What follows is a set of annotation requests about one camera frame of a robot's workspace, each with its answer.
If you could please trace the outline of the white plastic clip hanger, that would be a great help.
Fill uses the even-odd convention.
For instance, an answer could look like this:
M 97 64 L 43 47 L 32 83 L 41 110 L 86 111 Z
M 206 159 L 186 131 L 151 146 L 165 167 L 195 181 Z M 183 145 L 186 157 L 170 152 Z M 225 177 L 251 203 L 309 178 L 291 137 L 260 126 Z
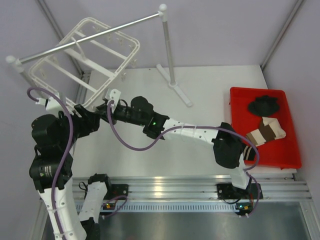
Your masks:
M 82 106 L 92 110 L 94 102 L 101 98 L 109 85 L 124 73 L 128 65 L 134 66 L 140 42 L 121 31 L 107 33 L 90 41 L 79 43 L 69 49 L 39 59 L 30 69 L 33 82 L 50 92 L 61 92 L 55 80 L 67 84 L 75 82 L 86 91 Z M 96 71 L 102 75 L 102 83 L 86 83 L 73 74 L 66 65 L 69 56 L 77 61 L 83 70 Z

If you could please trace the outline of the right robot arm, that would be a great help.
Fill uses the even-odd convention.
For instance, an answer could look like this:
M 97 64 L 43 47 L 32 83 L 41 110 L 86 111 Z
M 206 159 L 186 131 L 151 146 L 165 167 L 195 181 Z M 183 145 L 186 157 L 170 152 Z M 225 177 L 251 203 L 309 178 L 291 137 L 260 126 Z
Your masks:
M 133 151 L 146 151 L 159 140 L 179 140 L 210 146 L 216 164 L 228 171 L 234 194 L 243 199 L 252 192 L 249 169 L 244 163 L 244 143 L 248 143 L 253 150 L 257 148 L 246 137 L 235 132 L 230 124 L 222 122 L 218 127 L 187 125 L 155 112 L 153 105 L 142 96 L 135 97 L 131 105 L 121 105 L 113 99 L 105 100 L 103 104 L 96 107 L 95 112 L 101 119 L 109 123 L 116 138 Z M 142 127 L 142 132 L 153 139 L 153 142 L 146 147 L 129 145 L 116 130 L 117 121 Z

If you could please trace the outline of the black white-striped sock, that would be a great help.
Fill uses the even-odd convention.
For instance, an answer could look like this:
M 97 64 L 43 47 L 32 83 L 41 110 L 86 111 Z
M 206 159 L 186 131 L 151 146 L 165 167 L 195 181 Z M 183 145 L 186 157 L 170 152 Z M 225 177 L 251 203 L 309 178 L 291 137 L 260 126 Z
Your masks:
M 245 161 L 254 161 L 256 157 L 256 152 L 255 150 L 249 146 L 249 145 L 245 145 L 244 149 L 243 149 L 243 159 Z

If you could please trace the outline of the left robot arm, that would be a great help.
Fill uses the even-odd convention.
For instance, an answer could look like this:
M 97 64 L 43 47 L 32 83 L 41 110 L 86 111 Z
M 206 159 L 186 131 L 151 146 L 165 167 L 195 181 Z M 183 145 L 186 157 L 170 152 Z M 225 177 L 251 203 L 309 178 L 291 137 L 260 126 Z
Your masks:
M 99 240 L 99 215 L 104 199 L 113 194 L 107 174 L 94 174 L 87 181 L 81 211 L 73 196 L 74 143 L 100 127 L 100 115 L 77 104 L 73 113 L 46 114 L 35 119 L 31 135 L 35 157 L 29 169 L 35 189 L 43 200 L 57 240 Z

